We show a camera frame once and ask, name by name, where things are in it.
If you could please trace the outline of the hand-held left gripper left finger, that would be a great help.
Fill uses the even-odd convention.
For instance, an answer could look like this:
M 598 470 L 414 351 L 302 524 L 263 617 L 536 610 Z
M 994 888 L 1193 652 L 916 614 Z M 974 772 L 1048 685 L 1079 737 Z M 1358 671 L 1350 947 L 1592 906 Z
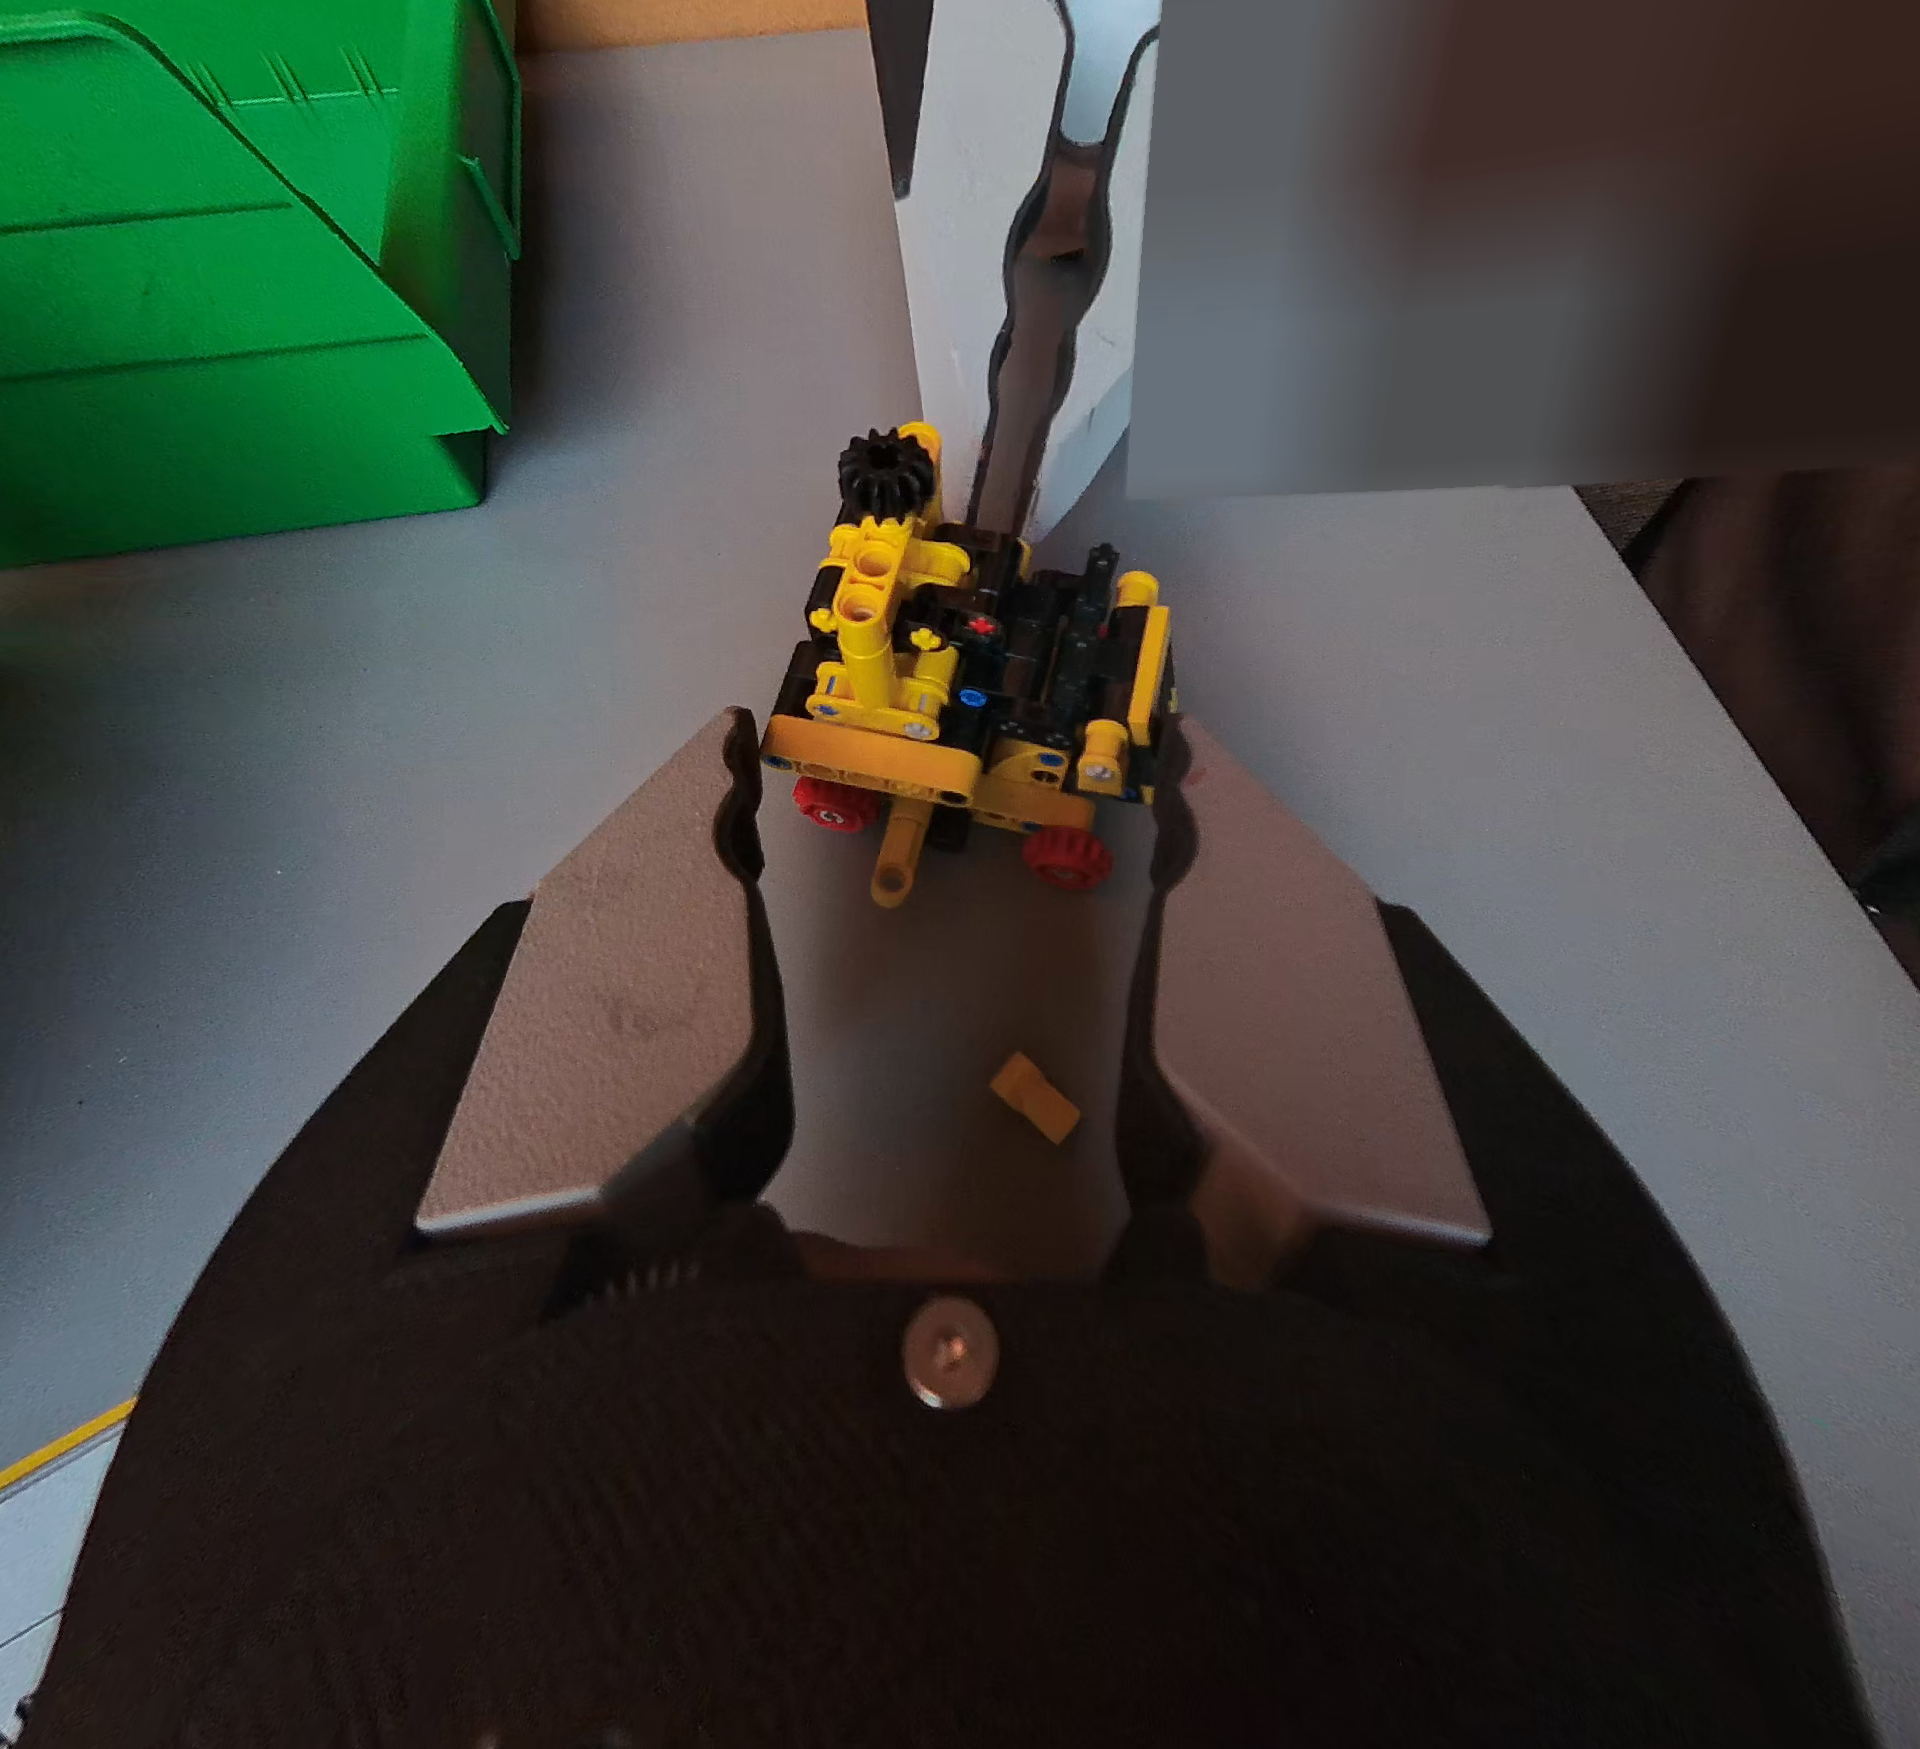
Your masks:
M 542 876 L 419 1233 L 693 1236 L 766 1193 L 795 1099 L 760 796 L 725 707 Z

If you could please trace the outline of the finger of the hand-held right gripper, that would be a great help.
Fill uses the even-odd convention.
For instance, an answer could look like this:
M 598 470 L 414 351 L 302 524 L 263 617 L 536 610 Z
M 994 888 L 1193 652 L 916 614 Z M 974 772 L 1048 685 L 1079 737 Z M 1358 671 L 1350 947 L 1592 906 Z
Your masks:
M 978 466 L 1009 231 L 1044 170 L 1063 56 L 1050 0 L 932 0 L 915 170 L 895 211 L 949 520 Z
M 1031 526 L 1050 534 L 1129 419 L 1163 0 L 1052 0 L 1069 35 L 1050 141 L 1046 278 L 1062 340 Z

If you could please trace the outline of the lego instruction booklet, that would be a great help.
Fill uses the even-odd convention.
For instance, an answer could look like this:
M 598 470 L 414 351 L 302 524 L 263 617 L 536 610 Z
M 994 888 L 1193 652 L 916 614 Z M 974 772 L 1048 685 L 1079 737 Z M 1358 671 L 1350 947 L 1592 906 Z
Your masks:
M 2 1471 L 2 1744 L 46 1668 L 72 1571 L 136 1398 L 62 1433 Z

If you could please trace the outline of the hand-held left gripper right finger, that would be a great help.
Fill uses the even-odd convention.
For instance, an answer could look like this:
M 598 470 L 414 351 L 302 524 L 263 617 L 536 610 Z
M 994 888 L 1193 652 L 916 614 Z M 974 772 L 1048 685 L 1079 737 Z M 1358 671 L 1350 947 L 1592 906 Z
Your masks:
M 1232 1287 L 1326 1232 L 1488 1244 L 1370 887 L 1194 718 L 1163 764 L 1119 1059 L 1129 1213 L 1194 1219 Z

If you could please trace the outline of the small yellow lego piece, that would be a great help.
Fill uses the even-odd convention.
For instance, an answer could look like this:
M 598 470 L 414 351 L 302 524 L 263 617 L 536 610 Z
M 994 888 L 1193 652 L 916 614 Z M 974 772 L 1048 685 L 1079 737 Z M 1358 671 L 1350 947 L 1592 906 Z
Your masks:
M 1009 1054 L 997 1066 L 989 1091 L 1052 1146 L 1063 1146 L 1081 1124 L 1079 1106 L 1024 1052 Z

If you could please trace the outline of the yellow and black lego vehicle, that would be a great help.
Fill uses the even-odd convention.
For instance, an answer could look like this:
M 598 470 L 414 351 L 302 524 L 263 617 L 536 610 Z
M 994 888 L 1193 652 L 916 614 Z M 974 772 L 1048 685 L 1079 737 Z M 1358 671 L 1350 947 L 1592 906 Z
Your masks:
M 1114 872 L 1106 804 L 1151 806 L 1176 709 L 1158 581 L 1092 547 L 1038 569 L 1021 536 L 950 522 L 925 421 L 853 436 L 806 595 L 804 639 L 760 739 L 801 814 L 879 836 L 871 896 L 897 909 L 927 846 L 1013 834 L 1048 887 Z

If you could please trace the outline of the green plastic storage bin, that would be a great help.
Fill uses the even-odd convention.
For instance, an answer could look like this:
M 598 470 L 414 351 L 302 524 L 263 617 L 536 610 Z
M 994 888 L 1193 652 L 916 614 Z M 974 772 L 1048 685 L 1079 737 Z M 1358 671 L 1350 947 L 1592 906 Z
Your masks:
M 482 502 L 515 0 L 2 0 L 4 569 Z

